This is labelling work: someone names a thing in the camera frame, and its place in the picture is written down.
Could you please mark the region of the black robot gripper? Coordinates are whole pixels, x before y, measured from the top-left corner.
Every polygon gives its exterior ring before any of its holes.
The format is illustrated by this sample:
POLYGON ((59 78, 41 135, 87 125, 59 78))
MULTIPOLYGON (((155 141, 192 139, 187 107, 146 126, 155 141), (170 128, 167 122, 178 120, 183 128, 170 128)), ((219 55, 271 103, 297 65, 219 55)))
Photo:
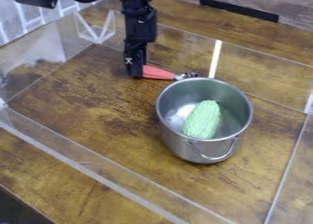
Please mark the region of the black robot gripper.
POLYGON ((132 78, 143 77, 147 60, 144 46, 156 39, 156 9, 151 0, 120 0, 124 15, 124 67, 132 78))

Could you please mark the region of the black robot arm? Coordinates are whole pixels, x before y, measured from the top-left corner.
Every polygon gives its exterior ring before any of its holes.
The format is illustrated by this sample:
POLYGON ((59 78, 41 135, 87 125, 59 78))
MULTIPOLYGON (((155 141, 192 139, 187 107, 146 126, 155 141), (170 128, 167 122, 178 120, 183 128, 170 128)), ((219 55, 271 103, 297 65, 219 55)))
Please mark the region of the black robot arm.
MULTIPOLYGON (((57 0, 13 0, 23 5, 53 8, 57 0)), ((88 4, 97 0, 73 0, 88 4)), ((147 44, 156 40, 158 11, 150 5, 151 0, 120 0, 124 16, 126 38, 123 40, 123 62, 132 78, 144 77, 147 64, 147 44)))

